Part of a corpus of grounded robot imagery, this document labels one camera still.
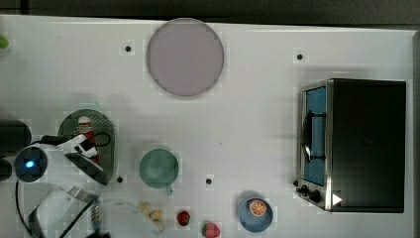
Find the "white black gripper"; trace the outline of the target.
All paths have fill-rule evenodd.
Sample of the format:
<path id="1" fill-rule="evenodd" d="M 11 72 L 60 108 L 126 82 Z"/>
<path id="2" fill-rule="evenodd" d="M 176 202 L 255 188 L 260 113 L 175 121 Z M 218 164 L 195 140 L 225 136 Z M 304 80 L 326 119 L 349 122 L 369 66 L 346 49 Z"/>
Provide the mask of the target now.
<path id="1" fill-rule="evenodd" d="M 80 134 L 63 144 L 63 151 L 66 154 L 80 154 L 87 158 L 97 155 L 95 144 L 92 143 L 85 135 Z"/>

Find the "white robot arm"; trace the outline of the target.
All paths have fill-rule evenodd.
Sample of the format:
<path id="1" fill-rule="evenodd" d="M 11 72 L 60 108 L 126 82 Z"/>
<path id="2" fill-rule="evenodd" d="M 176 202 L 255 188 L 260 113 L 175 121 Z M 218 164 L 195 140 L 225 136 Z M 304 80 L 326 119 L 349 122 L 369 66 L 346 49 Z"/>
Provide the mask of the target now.
<path id="1" fill-rule="evenodd" d="M 43 136 L 18 153 L 14 168 L 21 183 L 42 183 L 51 190 L 28 217 L 33 238 L 64 238 L 108 184 L 93 161 L 91 139 Z"/>

